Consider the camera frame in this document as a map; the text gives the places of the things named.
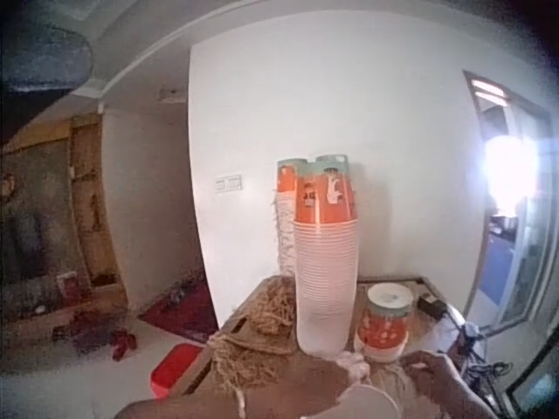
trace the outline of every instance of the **wooden cabinet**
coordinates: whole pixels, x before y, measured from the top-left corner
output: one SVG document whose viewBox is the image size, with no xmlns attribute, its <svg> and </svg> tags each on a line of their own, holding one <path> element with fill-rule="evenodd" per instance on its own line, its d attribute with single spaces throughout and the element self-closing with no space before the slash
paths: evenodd
<svg viewBox="0 0 559 419">
<path fill-rule="evenodd" d="M 2 154 L 6 155 L 25 153 L 27 149 L 54 141 L 66 142 L 68 202 L 80 259 L 77 265 L 73 264 L 73 269 L 79 275 L 85 295 L 78 303 L 61 304 L 47 310 L 47 313 L 36 314 L 31 310 L 18 319 L 8 322 L 4 319 L 2 335 L 5 345 L 16 346 L 48 339 L 55 326 L 66 324 L 79 310 L 124 313 L 128 309 L 107 224 L 101 176 L 101 124 L 101 115 L 89 114 L 29 126 L 2 148 Z M 56 288 L 56 277 L 62 273 L 52 269 L 38 280 Z M 25 282 L 20 282 L 17 288 L 24 289 Z M 18 296 L 12 293 L 10 298 L 17 299 Z"/>
</svg>

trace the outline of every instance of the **red box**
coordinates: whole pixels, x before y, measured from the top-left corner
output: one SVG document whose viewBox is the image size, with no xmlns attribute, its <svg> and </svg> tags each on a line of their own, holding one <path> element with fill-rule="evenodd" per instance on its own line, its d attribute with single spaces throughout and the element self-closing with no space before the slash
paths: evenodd
<svg viewBox="0 0 559 419">
<path fill-rule="evenodd" d="M 176 381 L 194 362 L 202 349 L 202 347 L 195 347 L 188 343 L 181 343 L 171 349 L 171 352 L 151 373 L 150 385 L 155 397 L 158 399 L 167 397 Z"/>
</svg>

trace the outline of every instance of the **bright light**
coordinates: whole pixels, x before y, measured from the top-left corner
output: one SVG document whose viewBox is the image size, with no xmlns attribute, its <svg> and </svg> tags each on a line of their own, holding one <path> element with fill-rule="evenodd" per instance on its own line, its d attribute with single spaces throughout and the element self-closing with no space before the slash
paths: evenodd
<svg viewBox="0 0 559 419">
<path fill-rule="evenodd" d="M 485 149 L 489 193 L 502 215 L 516 216 L 518 203 L 535 194 L 538 165 L 535 143 L 502 135 L 486 142 Z"/>
<path fill-rule="evenodd" d="M 493 96 L 492 94 L 489 93 L 483 93 L 483 92 L 476 92 L 475 93 L 476 96 L 489 100 L 490 102 L 493 102 L 499 106 L 507 106 L 507 101 L 502 99 L 502 98 L 498 98 L 497 96 Z"/>
<path fill-rule="evenodd" d="M 481 90 L 485 90 L 486 92 L 490 92 L 492 94 L 496 94 L 497 96 L 501 96 L 502 98 L 507 97 L 507 95 L 505 94 L 505 92 L 503 92 L 502 89 L 500 89 L 497 86 L 490 85 L 489 83 L 486 83 L 485 81 L 472 80 L 472 85 L 474 87 L 477 87 L 477 88 L 481 89 Z"/>
</svg>

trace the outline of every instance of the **charger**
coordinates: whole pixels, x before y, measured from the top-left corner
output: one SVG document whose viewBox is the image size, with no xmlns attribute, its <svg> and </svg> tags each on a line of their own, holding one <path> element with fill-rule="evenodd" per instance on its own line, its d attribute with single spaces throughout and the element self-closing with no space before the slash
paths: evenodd
<svg viewBox="0 0 559 419">
<path fill-rule="evenodd" d="M 446 303 L 434 295 L 425 292 L 419 296 L 418 309 L 439 321 L 446 313 Z"/>
</svg>

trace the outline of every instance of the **bracelet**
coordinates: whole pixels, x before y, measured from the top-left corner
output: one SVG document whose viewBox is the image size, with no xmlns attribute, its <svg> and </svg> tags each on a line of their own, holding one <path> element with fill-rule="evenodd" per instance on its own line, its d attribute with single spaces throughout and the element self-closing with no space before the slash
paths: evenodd
<svg viewBox="0 0 559 419">
<path fill-rule="evenodd" d="M 246 419 L 245 394 L 238 388 L 235 388 L 235 395 L 237 396 L 237 403 L 238 403 L 238 417 L 239 419 Z"/>
</svg>

